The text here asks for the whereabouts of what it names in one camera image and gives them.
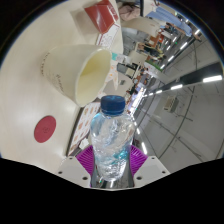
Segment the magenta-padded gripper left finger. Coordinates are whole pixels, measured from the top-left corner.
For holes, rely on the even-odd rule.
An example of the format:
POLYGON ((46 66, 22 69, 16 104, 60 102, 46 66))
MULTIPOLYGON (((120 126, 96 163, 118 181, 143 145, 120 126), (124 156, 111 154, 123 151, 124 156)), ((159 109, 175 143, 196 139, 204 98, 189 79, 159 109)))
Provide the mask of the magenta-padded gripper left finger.
POLYGON ((88 146, 77 156, 67 157, 56 171, 56 175, 84 188, 91 187, 94 172, 93 148, 88 146))

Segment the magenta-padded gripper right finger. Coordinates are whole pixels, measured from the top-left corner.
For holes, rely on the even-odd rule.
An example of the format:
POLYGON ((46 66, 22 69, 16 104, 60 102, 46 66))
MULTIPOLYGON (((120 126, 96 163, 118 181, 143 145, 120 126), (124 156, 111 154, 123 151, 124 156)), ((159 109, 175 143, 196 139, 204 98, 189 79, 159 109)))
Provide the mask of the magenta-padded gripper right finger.
POLYGON ((135 187, 146 186, 170 174, 156 156, 147 156, 135 146, 131 147, 129 162, 135 187))

